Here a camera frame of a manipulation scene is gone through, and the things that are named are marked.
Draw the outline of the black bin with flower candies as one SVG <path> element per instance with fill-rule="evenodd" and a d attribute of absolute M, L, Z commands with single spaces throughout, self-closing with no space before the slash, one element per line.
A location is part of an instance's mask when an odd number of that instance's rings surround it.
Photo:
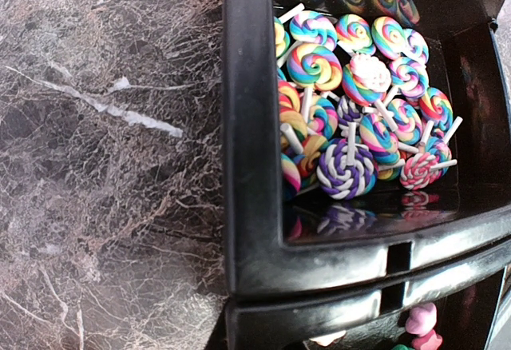
<path fill-rule="evenodd" d="M 227 306 L 229 349 L 313 349 L 313 338 L 342 332 L 332 349 L 412 348 L 405 330 L 413 308 L 433 303 L 442 349 L 486 349 L 508 267 L 485 261 L 456 264 L 369 289 L 295 303 Z"/>

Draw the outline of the black bin with small candies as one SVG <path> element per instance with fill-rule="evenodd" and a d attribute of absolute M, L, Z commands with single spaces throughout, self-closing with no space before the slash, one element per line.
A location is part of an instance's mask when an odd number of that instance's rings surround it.
<path fill-rule="evenodd" d="M 259 298 L 410 273 L 510 233 L 510 92 L 497 24 L 505 0 L 224 0 L 224 188 L 228 289 Z M 456 165 L 408 190 L 378 181 L 335 200 L 285 201 L 276 17 L 297 6 L 337 20 L 389 16 L 426 40 L 430 84 L 462 119 Z"/>

